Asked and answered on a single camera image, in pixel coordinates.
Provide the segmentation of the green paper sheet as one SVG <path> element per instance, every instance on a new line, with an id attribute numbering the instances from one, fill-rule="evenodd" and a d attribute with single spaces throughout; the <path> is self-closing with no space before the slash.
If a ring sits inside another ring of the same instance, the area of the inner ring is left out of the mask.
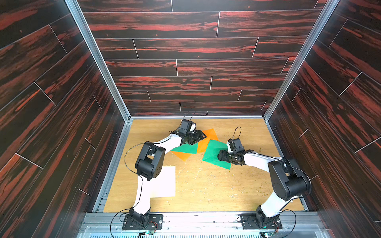
<path id="1" fill-rule="evenodd" d="M 221 150 L 227 151 L 227 145 L 226 143 L 216 141 L 216 140 L 210 140 L 208 143 L 208 146 L 206 148 L 206 151 L 203 156 L 203 161 L 208 162 L 212 165 L 230 170 L 231 164 L 224 161 L 219 161 L 218 155 Z"/>
<path id="2" fill-rule="evenodd" d="M 183 144 L 179 147 L 172 149 L 171 151 L 172 152 L 187 153 L 187 154 L 197 154 L 197 147 L 198 147 L 197 143 L 193 144 L 193 145 Z"/>

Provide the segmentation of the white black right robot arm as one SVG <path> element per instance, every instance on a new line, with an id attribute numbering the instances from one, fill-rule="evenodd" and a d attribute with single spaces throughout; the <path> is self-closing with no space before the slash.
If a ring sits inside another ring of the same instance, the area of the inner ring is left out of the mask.
<path id="1" fill-rule="evenodd" d="M 270 157 L 253 150 L 220 150 L 217 158 L 219 161 L 256 167 L 269 173 L 273 192 L 256 210 L 255 221 L 260 227 L 264 228 L 271 222 L 276 222 L 278 215 L 288 203 L 311 191 L 310 178 L 294 159 Z"/>

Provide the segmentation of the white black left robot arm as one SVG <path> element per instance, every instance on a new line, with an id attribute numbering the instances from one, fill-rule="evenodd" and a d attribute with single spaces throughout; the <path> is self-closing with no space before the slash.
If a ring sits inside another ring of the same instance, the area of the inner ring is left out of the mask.
<path id="1" fill-rule="evenodd" d="M 149 223 L 151 180 L 159 176 L 165 154 L 184 144 L 194 145 L 206 138 L 207 136 L 202 130 L 186 132 L 185 134 L 174 131 L 158 142 L 147 141 L 143 144 L 135 164 L 138 176 L 136 200 L 129 209 L 129 217 L 138 227 L 145 228 Z"/>

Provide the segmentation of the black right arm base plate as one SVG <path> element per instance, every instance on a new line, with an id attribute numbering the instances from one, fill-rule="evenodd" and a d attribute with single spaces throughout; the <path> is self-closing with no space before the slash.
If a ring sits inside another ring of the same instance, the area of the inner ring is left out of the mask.
<path id="1" fill-rule="evenodd" d="M 280 222 L 279 216 L 272 218 L 266 217 L 262 213 L 246 213 L 240 214 L 237 220 L 242 224 L 244 230 L 280 230 L 282 229 L 282 224 Z"/>

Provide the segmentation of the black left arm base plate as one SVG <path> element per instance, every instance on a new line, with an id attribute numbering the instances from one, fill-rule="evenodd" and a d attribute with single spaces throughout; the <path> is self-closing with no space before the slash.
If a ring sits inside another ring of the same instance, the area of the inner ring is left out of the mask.
<path id="1" fill-rule="evenodd" d="M 162 230 L 163 214 L 148 214 L 140 218 L 133 218 L 132 215 L 126 215 L 123 221 L 123 231 L 133 230 Z"/>

